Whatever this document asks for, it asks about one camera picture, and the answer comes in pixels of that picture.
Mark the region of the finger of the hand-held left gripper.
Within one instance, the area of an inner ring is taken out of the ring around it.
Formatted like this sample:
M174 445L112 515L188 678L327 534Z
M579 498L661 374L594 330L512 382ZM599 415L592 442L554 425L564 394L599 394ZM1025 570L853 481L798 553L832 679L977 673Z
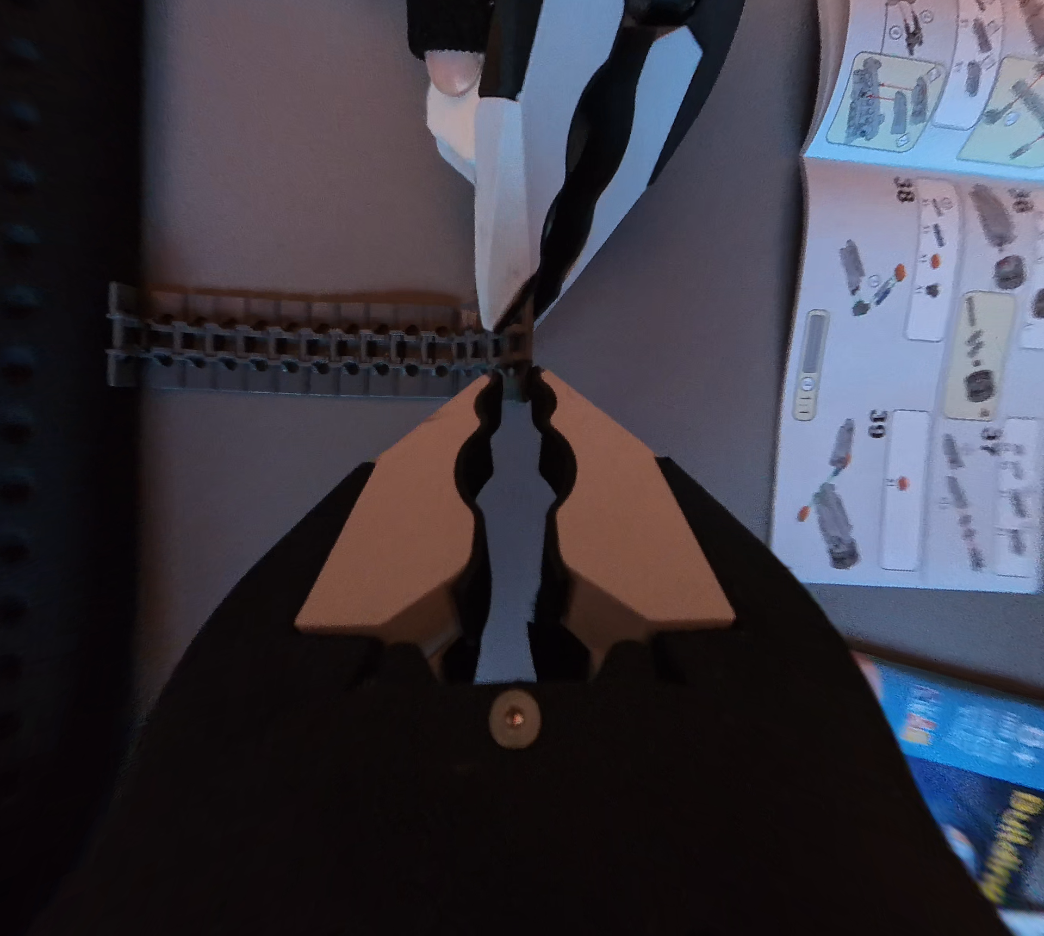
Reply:
M489 330L538 271L570 123L622 14L623 0L494 0L475 113L475 277Z
M531 287L536 323L649 186L699 58L685 27L618 29L570 122L565 178L546 214Z

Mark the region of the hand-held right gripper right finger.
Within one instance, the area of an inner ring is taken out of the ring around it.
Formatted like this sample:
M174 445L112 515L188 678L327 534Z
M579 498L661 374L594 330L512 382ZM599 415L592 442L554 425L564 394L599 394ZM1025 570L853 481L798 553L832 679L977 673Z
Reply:
M530 411L555 495L530 620L538 680L585 681L620 642L731 627L652 450L546 369L530 371Z

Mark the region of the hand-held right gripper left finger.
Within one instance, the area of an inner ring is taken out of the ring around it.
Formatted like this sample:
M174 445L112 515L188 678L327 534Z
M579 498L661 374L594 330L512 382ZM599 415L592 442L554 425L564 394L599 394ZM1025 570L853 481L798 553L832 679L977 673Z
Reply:
M492 594L476 501L500 421L501 376L489 373L380 454L296 630L412 643L438 675L473 680Z

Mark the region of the grey desk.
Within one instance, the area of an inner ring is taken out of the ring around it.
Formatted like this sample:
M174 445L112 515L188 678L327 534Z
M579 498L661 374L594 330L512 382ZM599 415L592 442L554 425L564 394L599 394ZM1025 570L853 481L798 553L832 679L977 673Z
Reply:
M767 534L816 97L816 0L748 0L667 168L538 360ZM403 0L148 0L148 283L472 294L472 187L426 128ZM430 401L145 390L137 704L250 568Z

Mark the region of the white instruction booklet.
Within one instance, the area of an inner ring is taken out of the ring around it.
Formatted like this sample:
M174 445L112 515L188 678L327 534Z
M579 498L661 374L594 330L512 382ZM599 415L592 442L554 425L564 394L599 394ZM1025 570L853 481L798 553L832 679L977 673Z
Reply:
M772 547L1042 590L1043 0L817 0Z

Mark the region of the blue robot kit box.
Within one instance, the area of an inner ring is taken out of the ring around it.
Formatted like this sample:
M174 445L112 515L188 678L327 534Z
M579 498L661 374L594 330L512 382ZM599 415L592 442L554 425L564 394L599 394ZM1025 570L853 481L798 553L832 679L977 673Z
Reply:
M1042 934L1042 703L855 659L951 850L1012 933Z

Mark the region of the black perforated chair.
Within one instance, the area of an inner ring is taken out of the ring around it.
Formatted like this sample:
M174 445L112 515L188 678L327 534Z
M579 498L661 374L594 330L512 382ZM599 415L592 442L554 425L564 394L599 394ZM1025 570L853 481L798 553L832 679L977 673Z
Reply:
M109 284L141 246L143 0L2 0L2 930L73 866L128 698L135 393Z

